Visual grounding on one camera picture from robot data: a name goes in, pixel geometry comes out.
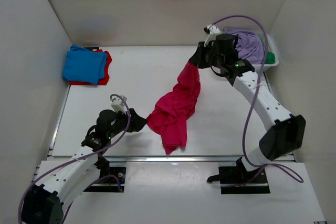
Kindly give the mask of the magenta t shirt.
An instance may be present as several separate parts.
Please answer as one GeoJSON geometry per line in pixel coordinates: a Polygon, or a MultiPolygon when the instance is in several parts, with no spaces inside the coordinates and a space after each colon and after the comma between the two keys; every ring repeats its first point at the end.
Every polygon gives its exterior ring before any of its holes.
{"type": "Polygon", "coordinates": [[[187,120],[195,113],[201,91],[199,71],[187,63],[177,78],[172,91],[161,97],[147,117],[149,128],[161,136],[167,155],[187,142],[187,120]]]}

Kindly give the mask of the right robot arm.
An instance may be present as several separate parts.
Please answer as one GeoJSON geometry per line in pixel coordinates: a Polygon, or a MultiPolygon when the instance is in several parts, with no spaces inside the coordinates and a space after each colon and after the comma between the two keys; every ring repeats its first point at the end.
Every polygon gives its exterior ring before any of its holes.
{"type": "Polygon", "coordinates": [[[248,182],[257,170],[277,158],[302,146],[306,121],[302,115],[293,115],[260,83],[260,75],[246,59],[239,59],[238,39],[230,34],[211,35],[200,41],[189,62],[199,69],[219,68],[217,76],[224,77],[250,103],[249,112],[255,111],[266,133],[251,152],[243,152],[237,161],[236,178],[248,182]]]}

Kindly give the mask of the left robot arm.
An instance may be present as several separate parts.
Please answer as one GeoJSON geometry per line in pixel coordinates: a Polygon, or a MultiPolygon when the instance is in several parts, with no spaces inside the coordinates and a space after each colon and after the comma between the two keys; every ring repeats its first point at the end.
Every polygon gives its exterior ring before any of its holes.
{"type": "Polygon", "coordinates": [[[45,172],[27,188],[19,203],[19,223],[63,223],[73,201],[88,187],[110,174],[104,153],[116,144],[115,136],[139,132],[147,119],[134,109],[103,110],[71,159],[45,172]]]}

